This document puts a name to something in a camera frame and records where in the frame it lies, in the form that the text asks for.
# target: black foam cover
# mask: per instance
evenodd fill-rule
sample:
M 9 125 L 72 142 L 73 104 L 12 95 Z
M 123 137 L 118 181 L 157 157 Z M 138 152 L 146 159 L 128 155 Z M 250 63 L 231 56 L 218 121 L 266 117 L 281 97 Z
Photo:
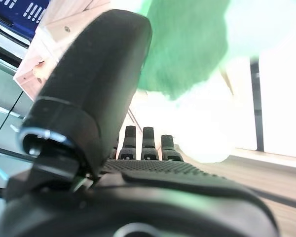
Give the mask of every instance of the black foam cover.
M 41 139 L 60 143 L 97 173 L 116 142 L 150 40 L 149 20 L 128 11 L 108 11 L 87 26 L 60 60 L 20 130 L 25 152 Z

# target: black textured surface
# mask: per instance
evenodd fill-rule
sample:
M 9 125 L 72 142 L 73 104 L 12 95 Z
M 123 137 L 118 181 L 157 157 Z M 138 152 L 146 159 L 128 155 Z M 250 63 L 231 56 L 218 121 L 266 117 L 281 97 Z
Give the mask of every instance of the black textured surface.
M 158 160 L 108 160 L 102 171 L 145 171 L 166 174 L 209 175 L 189 163 Z
M 261 208 L 276 226 L 269 208 L 251 190 L 234 181 L 203 172 L 189 163 L 170 160 L 108 160 L 102 172 L 120 172 L 126 182 L 133 184 L 243 199 Z

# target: green cloth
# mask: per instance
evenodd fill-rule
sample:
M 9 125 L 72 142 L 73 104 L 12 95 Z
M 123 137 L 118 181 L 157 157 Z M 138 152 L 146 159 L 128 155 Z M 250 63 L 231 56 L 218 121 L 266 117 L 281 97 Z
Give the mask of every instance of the green cloth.
M 174 100 L 230 60 L 259 56 L 286 37 L 296 0 L 143 0 L 139 13 L 153 30 L 139 89 Z
M 176 99 L 209 78 L 227 51 L 224 13 L 229 0 L 153 0 L 153 29 L 139 88 Z

